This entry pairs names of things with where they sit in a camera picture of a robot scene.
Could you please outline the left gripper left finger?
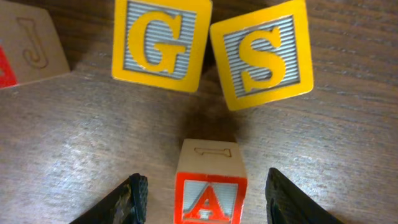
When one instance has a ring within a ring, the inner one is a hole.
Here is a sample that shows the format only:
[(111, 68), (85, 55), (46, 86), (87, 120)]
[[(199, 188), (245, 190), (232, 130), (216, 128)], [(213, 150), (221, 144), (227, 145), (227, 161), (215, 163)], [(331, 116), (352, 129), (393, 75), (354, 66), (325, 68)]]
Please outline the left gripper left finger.
[(135, 173), (71, 224), (145, 224), (148, 179)]

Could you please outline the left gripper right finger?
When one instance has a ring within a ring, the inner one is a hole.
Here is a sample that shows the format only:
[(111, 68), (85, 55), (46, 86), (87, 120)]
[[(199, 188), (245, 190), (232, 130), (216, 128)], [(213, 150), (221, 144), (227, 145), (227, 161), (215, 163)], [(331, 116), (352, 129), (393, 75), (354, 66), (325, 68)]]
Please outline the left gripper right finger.
[(274, 167), (268, 171), (265, 196), (269, 224), (343, 224)]

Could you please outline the red A block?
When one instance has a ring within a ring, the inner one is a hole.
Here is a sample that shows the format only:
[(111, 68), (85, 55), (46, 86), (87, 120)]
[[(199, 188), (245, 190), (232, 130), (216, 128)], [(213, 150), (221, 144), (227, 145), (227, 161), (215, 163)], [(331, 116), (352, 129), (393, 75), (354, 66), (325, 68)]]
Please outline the red A block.
[(174, 223), (240, 224), (247, 186), (236, 142), (185, 139), (175, 178)]

